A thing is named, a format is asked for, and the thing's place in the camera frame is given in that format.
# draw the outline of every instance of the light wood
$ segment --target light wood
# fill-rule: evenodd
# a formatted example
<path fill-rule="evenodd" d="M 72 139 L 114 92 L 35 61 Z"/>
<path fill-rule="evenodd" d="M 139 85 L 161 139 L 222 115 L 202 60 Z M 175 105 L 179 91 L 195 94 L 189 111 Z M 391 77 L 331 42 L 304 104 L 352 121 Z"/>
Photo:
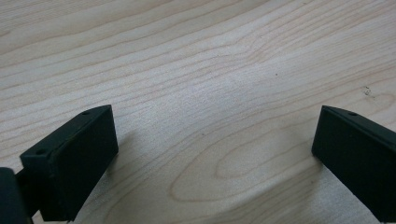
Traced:
<path fill-rule="evenodd" d="M 396 1 L 3 0 L 0 53 L 0 166 L 113 105 L 76 223 L 378 223 L 310 148 L 322 105 L 396 130 Z"/>

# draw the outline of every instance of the black plastic block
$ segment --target black plastic block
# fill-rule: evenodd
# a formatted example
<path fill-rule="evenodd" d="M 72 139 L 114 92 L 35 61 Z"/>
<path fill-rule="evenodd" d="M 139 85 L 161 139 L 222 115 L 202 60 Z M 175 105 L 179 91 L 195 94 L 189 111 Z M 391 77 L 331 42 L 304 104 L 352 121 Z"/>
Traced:
<path fill-rule="evenodd" d="M 118 153 L 111 105 L 87 110 L 21 154 L 45 221 L 74 220 Z"/>
<path fill-rule="evenodd" d="M 396 133 L 323 106 L 312 153 L 381 222 L 396 222 Z"/>

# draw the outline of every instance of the black bracket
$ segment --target black bracket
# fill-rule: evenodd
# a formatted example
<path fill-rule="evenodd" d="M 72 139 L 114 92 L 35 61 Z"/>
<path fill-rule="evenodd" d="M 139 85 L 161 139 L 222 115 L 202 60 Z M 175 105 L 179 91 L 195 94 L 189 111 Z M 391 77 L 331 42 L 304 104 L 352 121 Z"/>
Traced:
<path fill-rule="evenodd" d="M 14 175 L 0 168 L 0 223 L 74 220 L 119 151 L 111 105 L 80 113 L 21 154 Z"/>
<path fill-rule="evenodd" d="M 396 222 L 396 133 L 323 106 L 312 153 L 381 222 Z"/>

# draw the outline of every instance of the screw hole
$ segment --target screw hole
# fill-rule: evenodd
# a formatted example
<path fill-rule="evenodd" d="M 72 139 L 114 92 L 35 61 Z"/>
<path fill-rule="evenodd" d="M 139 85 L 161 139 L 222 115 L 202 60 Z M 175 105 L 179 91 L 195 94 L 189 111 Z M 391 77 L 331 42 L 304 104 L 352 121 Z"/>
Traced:
<path fill-rule="evenodd" d="M 37 150 L 37 151 L 35 152 L 35 154 L 36 154 L 36 155 L 43 155 L 43 154 L 45 154 L 46 152 L 47 152 L 46 149 L 41 148 L 41 149 Z"/>

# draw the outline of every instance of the black plastic part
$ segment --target black plastic part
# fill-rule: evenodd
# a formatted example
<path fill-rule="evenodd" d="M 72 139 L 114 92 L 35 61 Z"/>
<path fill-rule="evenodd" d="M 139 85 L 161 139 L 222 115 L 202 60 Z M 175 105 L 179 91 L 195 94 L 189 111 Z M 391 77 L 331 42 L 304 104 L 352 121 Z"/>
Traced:
<path fill-rule="evenodd" d="M 35 187 L 43 219 L 74 220 L 118 150 L 111 105 L 104 105 L 77 115 L 22 153 L 21 176 Z"/>
<path fill-rule="evenodd" d="M 396 222 L 396 133 L 323 106 L 312 153 L 381 222 Z"/>
<path fill-rule="evenodd" d="M 11 169 L 0 167 L 0 223 L 29 224 L 17 179 Z"/>

